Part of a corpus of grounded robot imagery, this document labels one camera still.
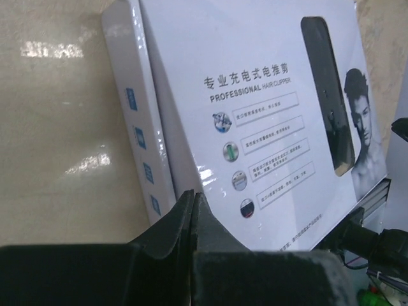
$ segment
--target box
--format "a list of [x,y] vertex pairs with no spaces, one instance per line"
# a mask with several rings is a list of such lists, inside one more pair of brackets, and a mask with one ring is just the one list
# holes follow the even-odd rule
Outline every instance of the box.
[[152,222],[194,189],[246,247],[309,250],[386,176],[352,1],[117,1],[103,27]]

